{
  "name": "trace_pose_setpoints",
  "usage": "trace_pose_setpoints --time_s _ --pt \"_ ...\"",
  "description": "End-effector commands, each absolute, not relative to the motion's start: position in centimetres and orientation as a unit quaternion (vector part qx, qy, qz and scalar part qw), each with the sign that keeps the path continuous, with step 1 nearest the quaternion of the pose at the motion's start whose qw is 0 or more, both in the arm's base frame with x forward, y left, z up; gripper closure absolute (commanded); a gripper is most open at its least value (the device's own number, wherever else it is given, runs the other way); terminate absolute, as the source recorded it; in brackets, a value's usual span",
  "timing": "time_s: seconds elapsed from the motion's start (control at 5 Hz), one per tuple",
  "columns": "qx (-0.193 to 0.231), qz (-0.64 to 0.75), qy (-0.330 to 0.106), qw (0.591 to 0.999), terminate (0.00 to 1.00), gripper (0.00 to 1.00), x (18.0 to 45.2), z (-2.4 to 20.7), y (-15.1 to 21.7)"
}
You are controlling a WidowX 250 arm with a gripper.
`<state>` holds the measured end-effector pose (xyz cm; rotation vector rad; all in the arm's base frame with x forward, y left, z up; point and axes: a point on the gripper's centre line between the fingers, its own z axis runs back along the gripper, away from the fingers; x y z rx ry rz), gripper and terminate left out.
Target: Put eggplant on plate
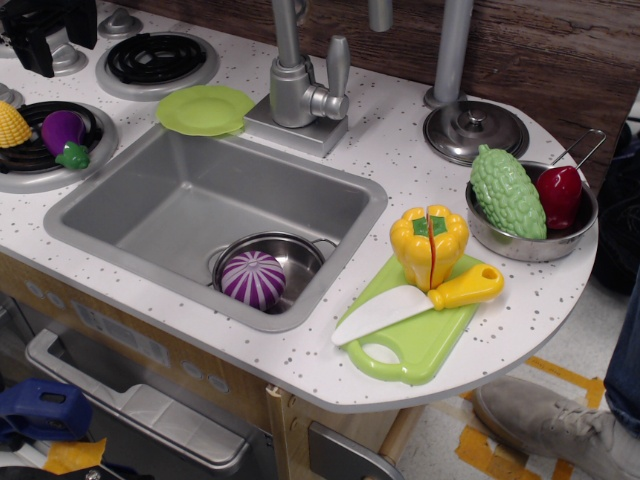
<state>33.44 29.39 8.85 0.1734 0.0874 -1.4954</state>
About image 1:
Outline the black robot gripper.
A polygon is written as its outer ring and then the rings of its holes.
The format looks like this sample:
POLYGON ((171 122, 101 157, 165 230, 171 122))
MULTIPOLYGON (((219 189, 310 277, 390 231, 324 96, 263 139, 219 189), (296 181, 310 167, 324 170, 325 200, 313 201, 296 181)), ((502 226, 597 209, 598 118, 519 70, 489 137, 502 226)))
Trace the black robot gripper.
POLYGON ((44 77, 54 76, 47 38, 60 28, 72 44, 93 49, 97 42, 95 1, 7 1, 1 24, 22 66, 44 77))

